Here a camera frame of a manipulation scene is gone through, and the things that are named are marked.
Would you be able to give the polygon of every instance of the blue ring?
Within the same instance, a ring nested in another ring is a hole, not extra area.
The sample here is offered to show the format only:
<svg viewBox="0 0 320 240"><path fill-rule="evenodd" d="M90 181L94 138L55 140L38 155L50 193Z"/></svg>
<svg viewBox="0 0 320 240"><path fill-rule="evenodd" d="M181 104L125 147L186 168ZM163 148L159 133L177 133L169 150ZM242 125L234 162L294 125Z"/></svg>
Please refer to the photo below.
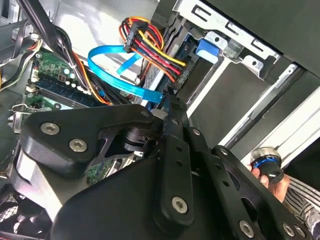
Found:
<svg viewBox="0 0 320 240"><path fill-rule="evenodd" d="M256 163L253 166L253 168L255 169L255 168L259 167L261 164L266 163L266 162L277 162L277 159L275 159L274 157L268 157L268 158Z"/></svg>

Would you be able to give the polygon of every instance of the black knob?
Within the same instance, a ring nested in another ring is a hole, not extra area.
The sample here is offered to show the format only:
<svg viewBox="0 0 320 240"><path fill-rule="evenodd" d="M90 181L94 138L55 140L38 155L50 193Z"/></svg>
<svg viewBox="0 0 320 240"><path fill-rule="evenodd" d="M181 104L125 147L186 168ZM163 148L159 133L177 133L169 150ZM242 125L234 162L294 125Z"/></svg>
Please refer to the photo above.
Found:
<svg viewBox="0 0 320 240"><path fill-rule="evenodd" d="M281 158L279 153L269 147L262 147L251 154L253 161L251 162L252 169L260 169L260 177L266 175L269 179L269 184L279 183L285 176L281 169Z"/></svg>

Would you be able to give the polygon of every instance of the cable bundle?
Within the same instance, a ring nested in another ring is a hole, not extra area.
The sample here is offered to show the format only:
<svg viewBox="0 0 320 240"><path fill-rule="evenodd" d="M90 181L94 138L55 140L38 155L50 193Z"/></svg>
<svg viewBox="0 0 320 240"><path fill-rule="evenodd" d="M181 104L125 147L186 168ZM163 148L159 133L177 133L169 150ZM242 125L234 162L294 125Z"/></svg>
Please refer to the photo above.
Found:
<svg viewBox="0 0 320 240"><path fill-rule="evenodd" d="M148 64L138 76L142 81L151 65L162 70L173 83L181 74L182 68L186 66L184 62L163 52L165 43L161 33L150 21L143 17L133 16L126 18L119 26L119 33L126 45L129 42L130 50L148 61Z"/></svg>
<svg viewBox="0 0 320 240"><path fill-rule="evenodd" d="M24 74L24 72L28 66L29 61L40 50L42 43L43 43L42 40L38 40L33 47L28 49L29 50L28 52L26 52L24 55L22 55L19 66L18 66L15 74L8 81L6 81L3 84L0 84L0 92L2 92L4 89L7 89L7 88L13 86L21 79L22 75Z"/></svg>
<svg viewBox="0 0 320 240"><path fill-rule="evenodd" d="M84 91L90 91L101 103L106 105L130 104L111 86L101 79L89 78L83 62L73 52L68 34L60 27L52 24L41 6L39 0L17 0L27 20L32 24L43 41L61 60L67 63L74 71L80 86Z"/></svg>

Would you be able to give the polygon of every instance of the yellow wire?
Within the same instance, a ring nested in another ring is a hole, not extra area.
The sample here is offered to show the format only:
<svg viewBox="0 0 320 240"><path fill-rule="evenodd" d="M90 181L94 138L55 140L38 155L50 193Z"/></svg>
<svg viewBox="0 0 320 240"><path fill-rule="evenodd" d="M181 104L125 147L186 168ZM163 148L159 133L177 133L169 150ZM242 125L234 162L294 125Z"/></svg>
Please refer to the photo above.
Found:
<svg viewBox="0 0 320 240"><path fill-rule="evenodd" d="M132 16L132 17L130 17L130 18L129 18L129 23L131 23L131 24L133 24L132 19L138 19L138 20L141 20L141 21L145 21L145 22L147 22L148 24L151 24L151 22L150 22L148 19L146 19L146 18L144 18L144 17L142 17L142 16ZM160 49L160 50L162 50L162 49L164 49L164 47L165 47L165 45L164 45L164 44L165 44L164 38L163 38L162 34L159 32L158 28L156 28L156 26L154 26L154 25L152 25L152 26L157 30L157 32L158 32L158 34L159 34L159 36L160 36L160 38L161 38L161 49Z"/></svg>
<svg viewBox="0 0 320 240"><path fill-rule="evenodd" d="M156 52L157 52L158 54L162 55L162 56L165 57L166 59L169 59L169 60L171 60L172 62L174 62L174 63L176 63L176 64L179 64L179 65L181 65L181 66L185 66L185 65L186 65L184 62L179 61L179 60L177 60L177 59L174 59L173 57L165 54L164 52L162 52L161 50L159 50L158 48L156 48L156 47L152 44L152 42L150 42L149 39L146 38L146 36L144 35L144 33L143 33L141 30L139 30L138 33L141 35L142 39L143 39L147 44L150 45L150 47L152 47L154 50L156 50Z"/></svg>

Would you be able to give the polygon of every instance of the orange wire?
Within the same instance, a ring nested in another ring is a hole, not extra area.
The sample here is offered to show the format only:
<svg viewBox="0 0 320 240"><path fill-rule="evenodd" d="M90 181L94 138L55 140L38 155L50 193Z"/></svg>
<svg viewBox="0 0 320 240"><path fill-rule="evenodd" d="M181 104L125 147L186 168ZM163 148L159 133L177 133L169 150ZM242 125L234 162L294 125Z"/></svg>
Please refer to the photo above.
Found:
<svg viewBox="0 0 320 240"><path fill-rule="evenodd" d="M160 46L159 46L158 42L157 42L157 41L155 40L155 38L150 34L150 32L149 32L149 31L146 31L146 34L147 34L148 37L151 38L151 40L153 41L153 43L155 44L155 46L156 46L158 49L160 49Z"/></svg>
<svg viewBox="0 0 320 240"><path fill-rule="evenodd" d="M88 84L92 94L99 100L99 102L111 106L112 105L111 102L105 101L99 94L96 93L95 88L92 86L91 82L89 81L88 75L85 70L85 66L83 65L83 63L80 61L79 57L74 52L73 52L73 55L74 55L78 65L80 66L81 70L83 71L85 81Z"/></svg>
<svg viewBox="0 0 320 240"><path fill-rule="evenodd" d="M150 22L148 19L146 19L146 18L144 18L144 17L141 17L141 16L132 16L132 17L129 17L129 23L130 23L130 24L133 23L132 19L144 21L144 22L147 22L149 25L151 25L151 26L157 31L158 35L159 35L160 38L161 38L160 41L161 41L161 45L162 45L162 46L161 46L161 48L159 47L159 49L162 50L162 49L164 48L164 44L165 44L164 38L163 38L162 34L160 33L159 29L158 29L156 26L154 26L153 24L151 24L151 22Z"/></svg>
<svg viewBox="0 0 320 240"><path fill-rule="evenodd" d="M141 52L139 52L137 49L135 49L135 48L133 48L133 47L132 47L131 49L132 49L135 53L137 53L137 54L141 55L143 58L147 59L150 63L152 63L153 65L155 65L157 68L159 68L160 70L162 70L162 71L164 72L164 74L167 75L173 83L176 82L176 80L170 75L169 72L167 72L163 67L161 67L159 64L157 64L155 61L153 61L150 57L144 56Z"/></svg>
<svg viewBox="0 0 320 240"><path fill-rule="evenodd" d="M123 41L126 41L126 39L125 39L125 37L124 37L124 35L123 35L123 33L122 33L121 26L119 26L119 32L120 32L120 35L121 35L121 38L123 39ZM162 70L162 71L164 72L164 74L167 75L173 83L176 82L176 80L170 75L170 73L168 73L163 67L161 67L159 64L157 64L155 61L153 61L150 57L144 56L141 52L139 52L137 49L135 49L135 48L133 48L133 47L132 47L132 50L133 50L135 53L137 53L137 54L139 54L140 56L142 56L143 58L145 58L147 61L149 61L149 62L152 63L153 65L155 65L157 68L159 68L160 70Z"/></svg>

